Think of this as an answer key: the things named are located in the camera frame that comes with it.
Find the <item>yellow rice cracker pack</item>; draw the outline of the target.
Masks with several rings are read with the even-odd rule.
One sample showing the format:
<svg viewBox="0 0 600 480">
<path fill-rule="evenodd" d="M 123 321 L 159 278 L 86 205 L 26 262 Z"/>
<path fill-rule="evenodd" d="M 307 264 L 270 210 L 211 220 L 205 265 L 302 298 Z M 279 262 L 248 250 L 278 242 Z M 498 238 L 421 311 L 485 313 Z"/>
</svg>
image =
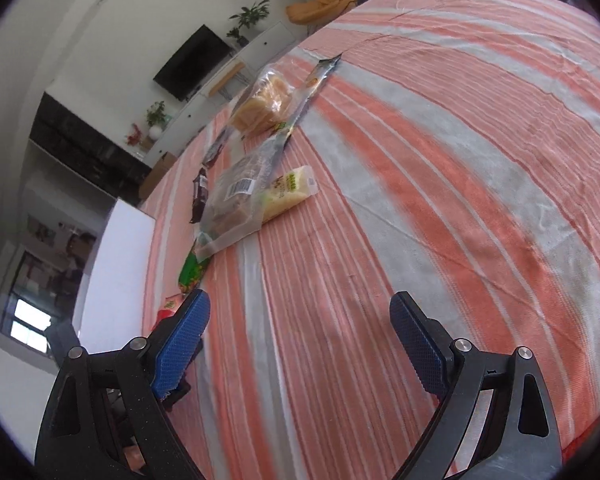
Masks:
<svg viewBox="0 0 600 480">
<path fill-rule="evenodd" d="M 275 179 L 264 193 L 262 223 L 277 218 L 318 192 L 311 166 L 294 168 Z"/>
</svg>

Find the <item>large green potted plant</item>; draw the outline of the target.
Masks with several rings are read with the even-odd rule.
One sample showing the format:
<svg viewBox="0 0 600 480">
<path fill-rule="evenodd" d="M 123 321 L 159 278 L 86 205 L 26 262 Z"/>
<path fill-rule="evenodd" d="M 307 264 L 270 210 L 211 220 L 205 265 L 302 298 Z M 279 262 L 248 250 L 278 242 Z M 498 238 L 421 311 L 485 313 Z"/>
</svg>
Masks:
<svg viewBox="0 0 600 480">
<path fill-rule="evenodd" d="M 270 15 L 270 0 L 262 0 L 253 3 L 252 6 L 243 6 L 242 10 L 230 16 L 237 23 L 238 28 L 253 28 L 260 21 L 264 21 Z"/>
</svg>

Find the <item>clear yellow bread bag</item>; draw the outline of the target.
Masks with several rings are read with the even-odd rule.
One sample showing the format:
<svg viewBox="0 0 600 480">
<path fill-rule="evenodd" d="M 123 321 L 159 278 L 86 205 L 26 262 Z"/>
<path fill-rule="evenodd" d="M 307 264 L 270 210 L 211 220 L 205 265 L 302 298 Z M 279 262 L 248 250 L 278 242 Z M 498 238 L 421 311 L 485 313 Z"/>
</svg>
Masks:
<svg viewBox="0 0 600 480">
<path fill-rule="evenodd" d="M 236 103 L 228 125 L 242 136 L 258 136 L 287 117 L 294 87 L 272 66 L 265 66 Z"/>
</svg>

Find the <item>black television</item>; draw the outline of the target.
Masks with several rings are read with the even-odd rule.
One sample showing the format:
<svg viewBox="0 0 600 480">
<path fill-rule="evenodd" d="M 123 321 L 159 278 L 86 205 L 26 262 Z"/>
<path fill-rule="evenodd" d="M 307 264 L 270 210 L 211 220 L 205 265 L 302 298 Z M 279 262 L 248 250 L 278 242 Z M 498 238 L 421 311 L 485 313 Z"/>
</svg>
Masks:
<svg viewBox="0 0 600 480">
<path fill-rule="evenodd" d="M 160 68 L 154 81 L 175 99 L 184 101 L 232 52 L 225 41 L 202 25 Z"/>
</svg>

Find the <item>black display cabinet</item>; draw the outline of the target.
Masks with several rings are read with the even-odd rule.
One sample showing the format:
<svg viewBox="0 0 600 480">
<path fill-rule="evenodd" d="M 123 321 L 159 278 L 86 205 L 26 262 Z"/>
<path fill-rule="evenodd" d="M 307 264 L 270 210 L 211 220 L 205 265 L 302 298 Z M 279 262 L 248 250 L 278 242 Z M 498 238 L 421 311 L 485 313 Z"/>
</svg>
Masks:
<svg viewBox="0 0 600 480">
<path fill-rule="evenodd" d="M 30 139 L 79 176 L 114 198 L 140 203 L 140 185 L 149 167 L 87 125 L 44 93 Z"/>
</svg>

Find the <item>long black green snack pack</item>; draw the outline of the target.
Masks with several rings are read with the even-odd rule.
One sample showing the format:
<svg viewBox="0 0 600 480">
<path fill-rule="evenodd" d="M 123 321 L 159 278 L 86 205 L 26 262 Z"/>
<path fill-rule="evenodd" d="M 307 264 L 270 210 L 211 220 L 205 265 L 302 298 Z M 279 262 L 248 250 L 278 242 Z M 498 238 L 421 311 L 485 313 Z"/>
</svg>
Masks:
<svg viewBox="0 0 600 480">
<path fill-rule="evenodd" d="M 319 60 L 302 84 L 294 90 L 287 117 L 275 129 L 276 138 L 282 139 L 284 142 L 288 141 L 292 130 L 298 124 L 314 96 L 320 92 L 330 74 L 336 70 L 340 60 L 341 55 Z"/>
</svg>

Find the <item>silver purple snack bar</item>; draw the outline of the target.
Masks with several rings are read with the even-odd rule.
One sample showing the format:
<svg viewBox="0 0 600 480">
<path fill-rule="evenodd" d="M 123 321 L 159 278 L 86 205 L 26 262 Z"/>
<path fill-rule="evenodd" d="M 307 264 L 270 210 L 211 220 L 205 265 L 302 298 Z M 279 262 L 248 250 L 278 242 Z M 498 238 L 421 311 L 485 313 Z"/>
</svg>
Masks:
<svg viewBox="0 0 600 480">
<path fill-rule="evenodd" d="M 206 151 L 202 159 L 202 166 L 206 169 L 211 169 L 223 151 L 227 140 L 232 136 L 234 128 L 231 125 L 226 125 L 211 143 L 210 148 Z"/>
</svg>

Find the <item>brown cardboard box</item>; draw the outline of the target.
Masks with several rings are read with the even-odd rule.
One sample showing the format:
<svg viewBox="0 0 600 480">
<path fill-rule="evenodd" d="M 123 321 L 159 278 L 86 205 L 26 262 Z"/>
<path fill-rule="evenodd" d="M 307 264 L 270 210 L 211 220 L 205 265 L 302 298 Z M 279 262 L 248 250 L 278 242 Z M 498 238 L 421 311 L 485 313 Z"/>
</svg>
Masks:
<svg viewBox="0 0 600 480">
<path fill-rule="evenodd" d="M 138 188 L 138 198 L 140 200 L 146 200 L 175 162 L 176 157 L 169 152 L 165 152 L 158 159 L 158 162 L 155 163 L 155 166 L 152 167 Z"/>
</svg>

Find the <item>red snack packet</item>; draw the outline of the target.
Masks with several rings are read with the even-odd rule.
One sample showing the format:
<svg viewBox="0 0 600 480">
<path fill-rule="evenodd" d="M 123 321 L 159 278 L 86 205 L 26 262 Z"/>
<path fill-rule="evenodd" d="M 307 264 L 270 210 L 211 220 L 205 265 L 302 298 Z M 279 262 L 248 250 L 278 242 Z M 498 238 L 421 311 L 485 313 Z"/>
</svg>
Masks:
<svg viewBox="0 0 600 480">
<path fill-rule="evenodd" d="M 156 328 L 162 320 L 170 318 L 178 312 L 178 308 L 184 301 L 184 298 L 183 294 L 176 294 L 166 298 L 164 304 L 157 310 L 155 323 L 152 328 Z"/>
</svg>

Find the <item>small potted plant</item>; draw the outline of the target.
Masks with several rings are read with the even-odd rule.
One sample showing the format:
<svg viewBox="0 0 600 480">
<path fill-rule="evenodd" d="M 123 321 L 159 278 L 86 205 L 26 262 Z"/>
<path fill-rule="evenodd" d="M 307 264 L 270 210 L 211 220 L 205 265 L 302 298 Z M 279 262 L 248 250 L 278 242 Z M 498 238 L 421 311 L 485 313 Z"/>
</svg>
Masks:
<svg viewBox="0 0 600 480">
<path fill-rule="evenodd" d="M 227 38 L 230 38 L 231 40 L 233 40 L 234 43 L 237 44 L 241 48 L 244 48 L 245 46 L 248 46 L 248 44 L 249 44 L 249 40 L 242 34 L 242 32 L 240 31 L 240 29 L 238 27 L 231 28 L 226 33 L 226 36 L 227 36 Z"/>
</svg>

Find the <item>green sausage snack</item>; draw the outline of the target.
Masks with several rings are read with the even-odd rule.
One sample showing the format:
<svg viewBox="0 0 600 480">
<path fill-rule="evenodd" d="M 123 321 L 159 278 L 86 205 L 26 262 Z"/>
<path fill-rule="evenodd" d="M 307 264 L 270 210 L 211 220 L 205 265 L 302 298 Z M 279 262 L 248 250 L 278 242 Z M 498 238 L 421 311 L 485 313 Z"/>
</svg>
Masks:
<svg viewBox="0 0 600 480">
<path fill-rule="evenodd" d="M 195 240 L 178 274 L 178 288 L 183 295 L 188 295 L 200 285 L 211 262 L 210 257 L 198 258 L 198 246 L 198 240 Z"/>
</svg>

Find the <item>red flower arrangement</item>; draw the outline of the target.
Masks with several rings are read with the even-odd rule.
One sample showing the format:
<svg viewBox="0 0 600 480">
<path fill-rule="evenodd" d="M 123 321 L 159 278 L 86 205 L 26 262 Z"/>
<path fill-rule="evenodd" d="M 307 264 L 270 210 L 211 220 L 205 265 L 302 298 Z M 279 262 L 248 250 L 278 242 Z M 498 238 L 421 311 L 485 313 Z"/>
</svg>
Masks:
<svg viewBox="0 0 600 480">
<path fill-rule="evenodd" d="M 140 127 L 137 124 L 133 124 L 130 132 L 125 137 L 125 143 L 129 146 L 137 146 L 141 144 L 143 141 L 143 131 L 140 130 Z"/>
</svg>

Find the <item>dark chocolate bar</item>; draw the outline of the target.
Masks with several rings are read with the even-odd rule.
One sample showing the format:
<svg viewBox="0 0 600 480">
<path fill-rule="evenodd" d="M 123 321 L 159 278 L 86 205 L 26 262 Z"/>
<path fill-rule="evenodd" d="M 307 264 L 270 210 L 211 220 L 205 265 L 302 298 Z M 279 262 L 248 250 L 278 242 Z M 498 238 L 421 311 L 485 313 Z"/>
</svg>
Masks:
<svg viewBox="0 0 600 480">
<path fill-rule="evenodd" d="M 201 167 L 193 180 L 192 218 L 190 223 L 198 223 L 204 214 L 204 207 L 208 200 L 208 176 L 207 170 Z"/>
</svg>

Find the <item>clear brown cake bag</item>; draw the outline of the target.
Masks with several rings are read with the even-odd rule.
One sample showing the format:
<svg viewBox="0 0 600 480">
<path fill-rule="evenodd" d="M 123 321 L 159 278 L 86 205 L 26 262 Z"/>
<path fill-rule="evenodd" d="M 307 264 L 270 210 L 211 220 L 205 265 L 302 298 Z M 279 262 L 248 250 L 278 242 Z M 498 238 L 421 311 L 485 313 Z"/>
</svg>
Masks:
<svg viewBox="0 0 600 480">
<path fill-rule="evenodd" d="M 219 176 L 200 222 L 195 244 L 199 261 L 260 230 L 264 194 L 273 181 L 287 139 L 282 132 L 271 136 Z"/>
</svg>

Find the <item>striped orange grey tablecloth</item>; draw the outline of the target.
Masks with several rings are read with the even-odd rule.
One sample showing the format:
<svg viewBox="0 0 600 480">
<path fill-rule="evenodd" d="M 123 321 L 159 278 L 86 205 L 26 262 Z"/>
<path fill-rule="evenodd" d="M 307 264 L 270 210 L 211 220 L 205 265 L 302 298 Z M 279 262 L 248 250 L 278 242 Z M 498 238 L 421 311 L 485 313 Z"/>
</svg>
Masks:
<svg viewBox="0 0 600 480">
<path fill-rule="evenodd" d="M 209 479 L 388 479 L 436 407 L 389 318 L 536 355 L 571 455 L 600 417 L 600 22 L 557 0 L 370 0 L 282 166 L 318 190 L 217 254 L 171 422 Z"/>
</svg>

